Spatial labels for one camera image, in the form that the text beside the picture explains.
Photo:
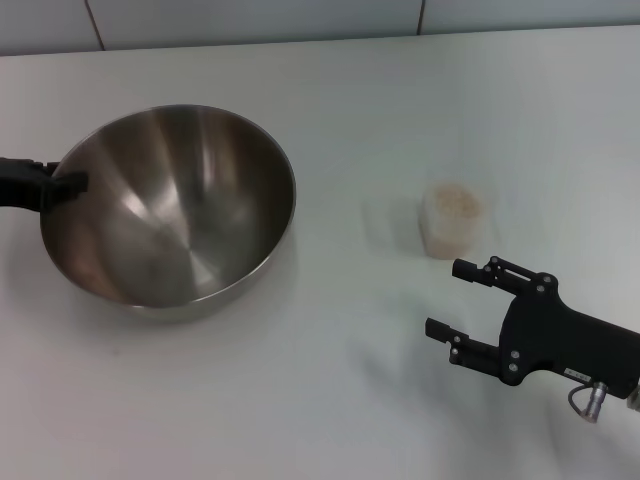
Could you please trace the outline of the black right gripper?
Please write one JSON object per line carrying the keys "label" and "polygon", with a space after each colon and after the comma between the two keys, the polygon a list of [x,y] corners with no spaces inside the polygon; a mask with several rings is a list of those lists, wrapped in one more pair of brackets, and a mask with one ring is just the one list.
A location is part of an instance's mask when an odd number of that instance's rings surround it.
{"label": "black right gripper", "polygon": [[502,324],[499,349],[428,318],[425,335],[448,343],[449,362],[517,386],[545,370],[607,393],[629,397],[639,381],[639,334],[577,312],[564,304],[557,279],[497,256],[484,266],[456,259],[452,276],[514,295]]}

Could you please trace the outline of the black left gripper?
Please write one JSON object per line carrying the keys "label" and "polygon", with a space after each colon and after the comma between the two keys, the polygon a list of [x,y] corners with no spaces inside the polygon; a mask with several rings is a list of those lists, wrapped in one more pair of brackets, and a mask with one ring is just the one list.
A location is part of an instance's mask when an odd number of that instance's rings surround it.
{"label": "black left gripper", "polygon": [[72,201],[89,186],[86,172],[52,177],[56,164],[1,158],[1,206],[46,210],[48,205]]}

